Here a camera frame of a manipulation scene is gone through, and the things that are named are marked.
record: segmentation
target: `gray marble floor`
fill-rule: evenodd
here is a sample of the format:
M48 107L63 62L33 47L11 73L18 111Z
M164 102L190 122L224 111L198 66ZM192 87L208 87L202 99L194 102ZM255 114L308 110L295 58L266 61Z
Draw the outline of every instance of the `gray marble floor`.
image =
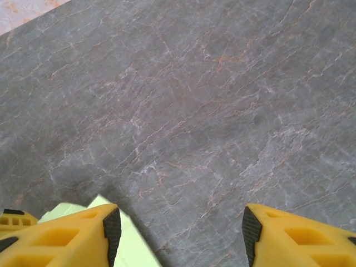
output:
M356 231L354 0L72 0L0 37L0 206L97 194L164 266L247 266L258 202Z

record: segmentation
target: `pale green object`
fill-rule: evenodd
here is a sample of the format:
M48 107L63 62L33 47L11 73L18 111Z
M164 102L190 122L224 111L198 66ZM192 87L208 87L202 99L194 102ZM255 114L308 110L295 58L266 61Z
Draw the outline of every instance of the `pale green object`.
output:
M70 203L60 203L52 211L44 214L38 223L109 203L110 202L101 195L98 195L88 207ZM122 234L114 267L161 267L130 217L122 210L120 210L120 217Z

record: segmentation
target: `black rubber pad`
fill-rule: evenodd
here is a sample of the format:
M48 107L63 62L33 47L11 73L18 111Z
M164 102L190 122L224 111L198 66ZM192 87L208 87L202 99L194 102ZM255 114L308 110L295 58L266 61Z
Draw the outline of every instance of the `black rubber pad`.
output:
M0 240L0 252L7 249L9 246L11 246L17 240L18 240L18 237L16 237L16 236L11 236L10 238L5 238L5 239Z
M16 215L24 215L24 212L22 210L10 210L10 209L4 209L3 213L7 214L16 214Z
M109 267L113 267L117 253L118 244L121 237L120 211L116 208L103 220L105 237L109 242L107 259Z
M349 237L349 240L354 243L354 245L356 245L356 238L354 238L353 236Z
M243 236L246 246L247 259L249 266L254 265L255 260L255 244L260 240L262 233L262 224L253 214L249 207L245 208L243 217Z

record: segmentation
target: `light pink surface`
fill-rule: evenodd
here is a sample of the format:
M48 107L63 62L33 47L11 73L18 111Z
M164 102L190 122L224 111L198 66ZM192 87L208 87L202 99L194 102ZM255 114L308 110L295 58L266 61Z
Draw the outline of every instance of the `light pink surface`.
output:
M69 0L0 0L0 35Z

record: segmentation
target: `yellow plastic part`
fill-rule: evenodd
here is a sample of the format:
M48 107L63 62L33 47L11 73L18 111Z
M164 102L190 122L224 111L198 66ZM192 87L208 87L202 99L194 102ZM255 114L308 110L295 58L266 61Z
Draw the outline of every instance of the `yellow plastic part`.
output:
M356 266L356 233L263 205L249 204L248 208L262 224L251 266ZM245 232L254 231L251 220L244 223Z
M103 220L116 209L101 205L5 235L0 241L18 240L0 253L0 266L108 267Z
M21 230L37 223L37 219L30 213L23 212L24 214L11 214L3 213L0 216L0 238L13 231Z

